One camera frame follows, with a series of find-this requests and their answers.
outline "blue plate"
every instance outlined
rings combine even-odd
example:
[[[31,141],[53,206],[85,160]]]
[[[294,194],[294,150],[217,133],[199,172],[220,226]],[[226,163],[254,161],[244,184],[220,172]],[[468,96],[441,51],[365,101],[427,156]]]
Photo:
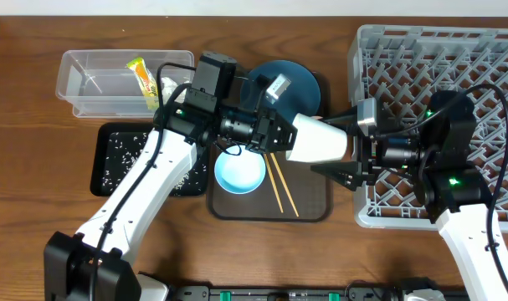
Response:
[[[245,150],[244,145],[240,156],[220,154],[214,164],[214,176],[218,184],[234,194],[244,194],[259,187],[264,179],[266,165],[260,154]],[[227,149],[230,154],[238,154],[239,147],[231,146]]]
[[[275,108],[291,124],[296,114],[313,116],[321,104],[321,89],[313,73],[306,67],[290,61],[277,60],[260,65],[250,71],[249,78],[257,79],[260,75],[273,79],[283,74],[290,80],[290,85],[281,97],[271,104],[268,100],[261,100],[261,105]],[[245,81],[240,90],[240,104],[246,110],[253,110],[259,97],[259,90],[250,89],[252,81]]]

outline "wooden chopstick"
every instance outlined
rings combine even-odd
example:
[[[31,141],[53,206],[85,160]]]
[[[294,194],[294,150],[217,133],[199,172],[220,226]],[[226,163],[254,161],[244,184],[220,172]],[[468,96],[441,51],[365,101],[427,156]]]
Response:
[[[267,165],[267,171],[269,171],[270,182],[272,183],[274,194],[276,195],[276,199],[278,200],[278,205],[280,205],[280,211],[281,213],[283,213],[284,208],[281,206],[280,194],[278,193],[278,188],[276,188],[276,182],[274,181],[274,176],[272,175],[272,170],[270,169],[269,158],[267,158],[266,154],[263,154],[263,158],[265,165]]]
[[[274,165],[276,166],[276,170],[278,171],[278,174],[280,175],[281,182],[284,184],[285,192],[287,192],[287,197],[290,200],[290,204],[293,206],[293,209],[295,209],[295,214],[298,217],[298,211],[296,210],[295,203],[293,202],[293,197],[290,195],[289,188],[287,188],[287,183],[285,183],[284,175],[281,173],[280,166],[278,165],[278,161],[276,160],[276,156],[274,156],[273,153],[270,153],[270,156],[272,157],[272,160],[274,161]]]

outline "white wall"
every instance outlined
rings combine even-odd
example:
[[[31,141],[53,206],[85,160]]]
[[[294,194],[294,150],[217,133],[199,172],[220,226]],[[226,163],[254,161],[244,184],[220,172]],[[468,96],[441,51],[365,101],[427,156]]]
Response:
[[[508,17],[508,0],[0,0],[0,15]]]

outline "wooden table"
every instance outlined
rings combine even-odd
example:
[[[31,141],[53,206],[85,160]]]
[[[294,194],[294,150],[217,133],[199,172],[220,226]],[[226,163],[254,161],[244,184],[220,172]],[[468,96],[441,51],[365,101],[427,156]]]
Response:
[[[90,194],[97,131],[54,95],[70,49],[211,49],[245,67],[292,59],[331,82],[332,112],[348,107],[346,56],[367,23],[508,28],[508,18],[0,18],[0,299],[42,300],[43,250],[105,201]],[[136,270],[169,283],[343,287],[428,276],[462,284],[436,232],[359,227],[351,193],[334,188],[318,224],[222,222],[205,197],[170,198],[144,239]]]

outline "yellow snack package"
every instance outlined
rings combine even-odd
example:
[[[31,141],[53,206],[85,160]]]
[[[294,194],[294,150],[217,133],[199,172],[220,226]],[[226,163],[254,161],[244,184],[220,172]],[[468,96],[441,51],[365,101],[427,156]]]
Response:
[[[157,110],[159,102],[157,99],[157,82],[153,78],[151,72],[146,68],[143,58],[133,59],[127,64],[127,68],[131,69],[138,79],[138,84],[144,96],[146,96],[146,105],[149,110]]]

